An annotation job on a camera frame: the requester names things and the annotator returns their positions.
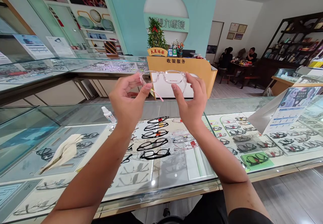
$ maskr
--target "teal wall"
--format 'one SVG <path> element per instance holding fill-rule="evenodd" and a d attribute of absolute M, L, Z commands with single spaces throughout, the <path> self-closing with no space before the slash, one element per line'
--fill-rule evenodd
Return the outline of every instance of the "teal wall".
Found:
<path fill-rule="evenodd" d="M 182 0 L 189 17 L 185 49 L 205 56 L 216 0 Z M 144 23 L 146 0 L 112 0 L 128 54 L 146 56 L 147 30 Z"/>

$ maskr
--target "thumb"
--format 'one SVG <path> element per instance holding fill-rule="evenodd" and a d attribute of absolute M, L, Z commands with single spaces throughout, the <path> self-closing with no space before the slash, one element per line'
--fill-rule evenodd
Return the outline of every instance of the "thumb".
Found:
<path fill-rule="evenodd" d="M 139 100 L 139 101 L 145 101 L 151 88 L 152 88 L 152 84 L 146 84 L 146 85 L 142 86 L 140 92 L 138 93 L 138 95 L 135 99 Z"/>
<path fill-rule="evenodd" d="M 177 100 L 178 106 L 181 107 L 182 105 L 185 105 L 186 102 L 185 102 L 185 99 L 184 99 L 181 89 L 176 84 L 172 84 L 172 89 L 174 92 L 174 96 Z"/>

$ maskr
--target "seated person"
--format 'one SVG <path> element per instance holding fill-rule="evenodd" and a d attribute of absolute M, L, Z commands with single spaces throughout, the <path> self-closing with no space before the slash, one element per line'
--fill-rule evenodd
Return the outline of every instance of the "seated person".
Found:
<path fill-rule="evenodd" d="M 233 59 L 233 55 L 231 54 L 232 51 L 233 51 L 233 48 L 228 47 L 226 49 L 226 53 L 222 53 L 222 55 L 221 55 L 222 60 L 219 63 L 219 69 L 228 70 L 228 68 L 230 66 L 230 62 Z"/>
<path fill-rule="evenodd" d="M 257 53 L 255 53 L 254 47 L 247 52 L 246 60 L 251 61 L 252 63 L 257 61 Z"/>

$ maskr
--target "chair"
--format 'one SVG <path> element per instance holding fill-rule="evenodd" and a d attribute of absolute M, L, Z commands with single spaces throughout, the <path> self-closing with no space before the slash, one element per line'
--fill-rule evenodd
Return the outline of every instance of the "chair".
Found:
<path fill-rule="evenodd" d="M 224 81 L 227 81 L 227 83 L 229 84 L 230 81 L 230 77 L 234 76 L 233 74 L 228 74 L 228 69 L 224 69 L 224 68 L 219 68 L 219 74 L 222 75 L 221 80 L 220 80 L 220 84 L 224 78 L 224 76 L 227 76 L 228 78 L 224 79 Z"/>

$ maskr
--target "forearm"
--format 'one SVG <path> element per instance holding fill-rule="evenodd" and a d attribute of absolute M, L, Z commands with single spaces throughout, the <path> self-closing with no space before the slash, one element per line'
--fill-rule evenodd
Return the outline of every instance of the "forearm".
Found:
<path fill-rule="evenodd" d="M 54 210 L 98 208 L 127 151 L 133 129 L 119 123 L 90 161 L 75 176 Z"/>
<path fill-rule="evenodd" d="M 249 180 L 236 157 L 211 133 L 201 121 L 190 133 L 197 140 L 221 183 L 242 183 Z"/>

